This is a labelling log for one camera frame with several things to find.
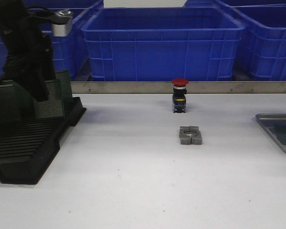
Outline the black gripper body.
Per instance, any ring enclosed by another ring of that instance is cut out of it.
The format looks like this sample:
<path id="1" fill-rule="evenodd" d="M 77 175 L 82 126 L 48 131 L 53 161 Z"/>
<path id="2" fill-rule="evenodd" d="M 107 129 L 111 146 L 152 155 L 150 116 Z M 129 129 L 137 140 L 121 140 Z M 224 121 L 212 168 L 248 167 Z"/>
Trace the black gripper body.
<path id="1" fill-rule="evenodd" d="M 0 37 L 8 55 L 4 78 L 17 83 L 44 83 L 54 80 L 53 48 L 40 24 L 52 14 L 29 12 L 21 0 L 0 0 Z"/>

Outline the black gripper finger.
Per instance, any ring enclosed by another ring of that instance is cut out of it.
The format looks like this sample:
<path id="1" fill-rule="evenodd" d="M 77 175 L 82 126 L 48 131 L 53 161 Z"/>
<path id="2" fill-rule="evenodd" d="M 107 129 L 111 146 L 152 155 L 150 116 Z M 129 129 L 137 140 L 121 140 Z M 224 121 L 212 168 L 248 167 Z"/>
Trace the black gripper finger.
<path id="1" fill-rule="evenodd" d="M 20 85 L 37 101 L 49 99 L 49 92 L 45 84 L 43 69 L 22 69 L 20 71 Z"/>

